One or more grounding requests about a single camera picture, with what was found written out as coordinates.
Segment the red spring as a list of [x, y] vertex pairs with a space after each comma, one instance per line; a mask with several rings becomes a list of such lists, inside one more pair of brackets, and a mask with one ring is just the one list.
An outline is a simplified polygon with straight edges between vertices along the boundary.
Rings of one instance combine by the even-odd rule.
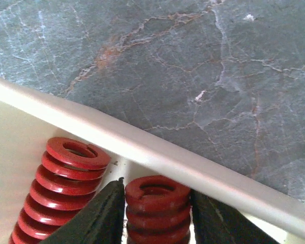
[[70, 221], [94, 197], [110, 160], [93, 144], [50, 138], [8, 242], [39, 243]]
[[191, 189], [161, 175], [125, 187], [127, 243], [189, 243]]

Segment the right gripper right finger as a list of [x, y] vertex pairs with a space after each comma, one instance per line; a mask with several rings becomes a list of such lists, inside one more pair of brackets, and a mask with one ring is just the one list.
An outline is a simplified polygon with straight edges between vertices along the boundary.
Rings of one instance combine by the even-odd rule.
[[196, 243], [278, 243], [237, 209], [191, 190]]

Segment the white tray of springs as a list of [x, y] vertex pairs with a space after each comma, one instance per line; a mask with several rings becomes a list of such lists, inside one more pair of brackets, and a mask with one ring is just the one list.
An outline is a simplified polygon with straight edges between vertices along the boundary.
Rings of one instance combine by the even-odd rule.
[[166, 140], [74, 103], [0, 78], [0, 243], [7, 243], [54, 136], [91, 143], [112, 162], [102, 181], [165, 175], [246, 213], [277, 237], [305, 243], [305, 204]]

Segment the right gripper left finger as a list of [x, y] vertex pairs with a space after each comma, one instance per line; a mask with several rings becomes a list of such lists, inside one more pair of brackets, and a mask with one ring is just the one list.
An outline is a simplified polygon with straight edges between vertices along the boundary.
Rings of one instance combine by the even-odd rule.
[[123, 179], [109, 182], [86, 207], [40, 243], [121, 243], [125, 214]]

